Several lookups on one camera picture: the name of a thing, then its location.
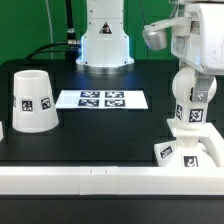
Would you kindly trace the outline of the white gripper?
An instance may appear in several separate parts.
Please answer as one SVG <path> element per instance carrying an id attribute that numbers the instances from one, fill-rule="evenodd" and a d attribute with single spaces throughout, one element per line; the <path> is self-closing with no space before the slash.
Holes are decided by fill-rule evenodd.
<path id="1" fill-rule="evenodd" d="M 213 75 L 224 74 L 224 2 L 175 2 L 173 17 L 144 26 L 146 45 L 156 51 L 167 47 L 195 70 L 192 102 L 207 102 Z"/>

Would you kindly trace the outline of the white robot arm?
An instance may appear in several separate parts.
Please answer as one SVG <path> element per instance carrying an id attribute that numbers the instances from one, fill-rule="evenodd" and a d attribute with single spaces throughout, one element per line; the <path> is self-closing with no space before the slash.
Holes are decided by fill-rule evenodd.
<path id="1" fill-rule="evenodd" d="M 169 18 L 146 25 L 144 41 L 166 47 L 205 75 L 224 75 L 224 0 L 170 0 Z M 80 70 L 114 74 L 134 63 L 123 29 L 124 0 L 87 0 L 87 30 L 81 38 Z"/>

